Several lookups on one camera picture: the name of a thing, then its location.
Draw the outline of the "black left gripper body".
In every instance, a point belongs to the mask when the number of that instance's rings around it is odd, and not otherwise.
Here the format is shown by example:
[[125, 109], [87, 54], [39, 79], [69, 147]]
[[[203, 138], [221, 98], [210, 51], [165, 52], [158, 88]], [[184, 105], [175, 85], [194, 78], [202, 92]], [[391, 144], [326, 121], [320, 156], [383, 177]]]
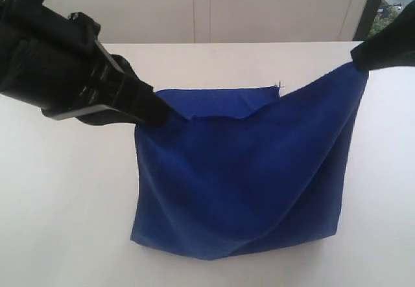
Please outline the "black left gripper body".
[[1, 3], [1, 94], [57, 121], [100, 107], [93, 87], [101, 26], [83, 13], [63, 17], [40, 3]]

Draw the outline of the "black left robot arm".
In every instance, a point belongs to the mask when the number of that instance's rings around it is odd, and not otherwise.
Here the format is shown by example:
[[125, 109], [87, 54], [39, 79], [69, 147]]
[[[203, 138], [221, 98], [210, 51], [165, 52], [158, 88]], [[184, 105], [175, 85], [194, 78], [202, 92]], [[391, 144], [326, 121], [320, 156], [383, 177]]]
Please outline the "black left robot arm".
[[56, 121], [161, 126], [171, 107], [100, 43], [100, 25], [45, 0], [1, 0], [1, 94]]

